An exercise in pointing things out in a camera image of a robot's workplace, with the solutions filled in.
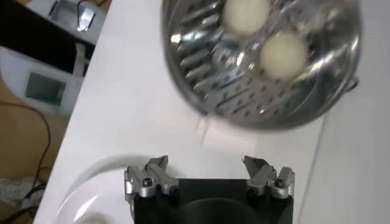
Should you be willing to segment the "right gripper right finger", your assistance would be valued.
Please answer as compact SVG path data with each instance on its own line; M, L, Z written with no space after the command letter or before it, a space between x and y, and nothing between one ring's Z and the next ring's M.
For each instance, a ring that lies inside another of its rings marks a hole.
M245 156L243 163L250 178L246 181L247 194L260 197L268 191L271 197L287 199L294 197L295 173L292 168L282 167L279 173L267 161Z

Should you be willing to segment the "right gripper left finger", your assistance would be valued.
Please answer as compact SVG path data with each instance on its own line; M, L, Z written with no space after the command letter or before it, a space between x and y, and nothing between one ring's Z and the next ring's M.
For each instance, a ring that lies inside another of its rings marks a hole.
M168 155L163 155L151 158L142 169L128 166L124 171L125 200L154 197L158 190L170 197L179 195L179 180L166 173L168 161Z

